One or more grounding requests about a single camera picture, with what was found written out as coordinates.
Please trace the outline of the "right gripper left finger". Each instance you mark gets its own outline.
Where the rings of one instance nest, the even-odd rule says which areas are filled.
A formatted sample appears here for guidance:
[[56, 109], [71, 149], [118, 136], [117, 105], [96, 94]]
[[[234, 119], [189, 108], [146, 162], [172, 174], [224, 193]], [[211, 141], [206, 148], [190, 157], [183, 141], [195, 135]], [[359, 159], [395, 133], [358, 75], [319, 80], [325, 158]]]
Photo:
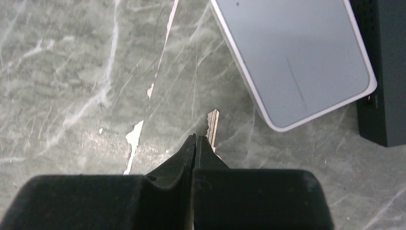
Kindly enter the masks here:
[[145, 175], [39, 175], [18, 192], [3, 230], [191, 230], [196, 135]]

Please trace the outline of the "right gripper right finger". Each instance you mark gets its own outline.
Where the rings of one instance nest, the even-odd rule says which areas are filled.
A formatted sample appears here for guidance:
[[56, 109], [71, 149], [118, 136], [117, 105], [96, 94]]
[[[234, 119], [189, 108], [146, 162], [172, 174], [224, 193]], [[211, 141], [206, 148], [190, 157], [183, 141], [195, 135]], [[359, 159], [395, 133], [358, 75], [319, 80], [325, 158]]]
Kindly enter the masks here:
[[332, 230], [317, 178], [294, 169], [231, 169], [197, 139], [192, 203], [196, 230]]

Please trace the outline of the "white rectangular box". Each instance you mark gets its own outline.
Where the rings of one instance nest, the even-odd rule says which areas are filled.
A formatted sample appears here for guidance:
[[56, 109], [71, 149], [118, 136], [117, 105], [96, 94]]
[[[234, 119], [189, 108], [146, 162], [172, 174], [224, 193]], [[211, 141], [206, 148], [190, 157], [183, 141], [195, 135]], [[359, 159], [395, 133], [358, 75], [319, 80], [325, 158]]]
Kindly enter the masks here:
[[215, 18], [261, 118], [286, 132], [373, 93], [347, 0], [214, 0]]

